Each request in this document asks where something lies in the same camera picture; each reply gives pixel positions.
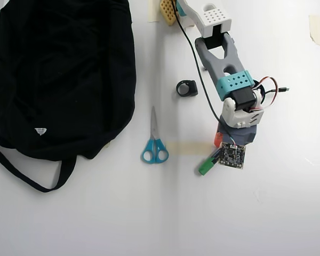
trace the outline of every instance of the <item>black circuit board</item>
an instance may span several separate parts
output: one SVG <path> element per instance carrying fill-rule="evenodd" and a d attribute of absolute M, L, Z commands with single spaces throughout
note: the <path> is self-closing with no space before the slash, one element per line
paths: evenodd
<path fill-rule="evenodd" d="M 220 146 L 219 164 L 243 169 L 245 146 L 236 146 L 223 142 Z"/>

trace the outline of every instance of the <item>scissors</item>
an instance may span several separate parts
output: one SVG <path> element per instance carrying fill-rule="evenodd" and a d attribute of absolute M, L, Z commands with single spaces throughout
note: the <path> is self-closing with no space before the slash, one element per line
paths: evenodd
<path fill-rule="evenodd" d="M 145 159 L 145 153 L 150 152 L 151 158 L 150 160 Z M 159 153 L 164 153 L 164 159 L 159 157 Z M 158 132 L 158 125 L 155 115 L 155 108 L 154 106 L 151 109 L 151 121 L 150 121 L 150 139 L 145 150 L 142 152 L 141 158 L 147 164 L 161 164 L 167 161 L 170 154 L 165 148 L 164 144 L 162 143 L 159 132 Z"/>

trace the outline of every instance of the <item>black ring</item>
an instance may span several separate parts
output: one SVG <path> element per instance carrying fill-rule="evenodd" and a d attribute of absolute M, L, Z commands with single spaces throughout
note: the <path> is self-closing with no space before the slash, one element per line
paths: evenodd
<path fill-rule="evenodd" d="M 188 86 L 188 92 L 185 93 L 185 94 L 180 94 L 179 92 L 179 88 L 180 86 L 182 86 L 183 84 L 187 85 Z M 196 81 L 194 80 L 183 80 L 181 82 L 179 82 L 177 84 L 177 94 L 181 97 L 189 97 L 189 96 L 196 96 L 198 95 L 198 89 L 197 89 L 197 84 L 196 84 Z"/>

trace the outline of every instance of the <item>orange object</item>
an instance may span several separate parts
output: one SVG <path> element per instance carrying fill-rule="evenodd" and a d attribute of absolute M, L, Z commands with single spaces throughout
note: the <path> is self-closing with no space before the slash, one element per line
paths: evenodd
<path fill-rule="evenodd" d="M 214 145 L 219 148 L 220 144 L 223 142 L 223 134 L 220 132 L 217 132 L 214 138 Z"/>

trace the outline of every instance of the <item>red wire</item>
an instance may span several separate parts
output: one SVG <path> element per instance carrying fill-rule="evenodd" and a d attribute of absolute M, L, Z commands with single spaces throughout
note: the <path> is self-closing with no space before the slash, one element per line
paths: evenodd
<path fill-rule="evenodd" d="M 275 84 L 275 95 L 274 95 L 274 97 L 273 97 L 272 102 L 271 102 L 268 106 L 266 106 L 266 108 L 267 108 L 267 107 L 271 106 L 271 105 L 274 103 L 274 101 L 275 101 L 275 99 L 276 99 L 276 97 L 277 97 L 277 95 L 278 95 L 278 84 L 277 84 L 276 80 L 275 80 L 273 77 L 266 76 L 266 77 L 262 78 L 262 80 L 259 82 L 259 84 L 258 84 L 253 90 L 256 90 L 259 86 L 261 86 L 262 83 L 263 83 L 266 79 L 271 79 L 271 80 L 274 82 L 274 84 Z M 251 110 L 262 110 L 262 109 L 264 109 L 264 108 L 252 108 Z"/>

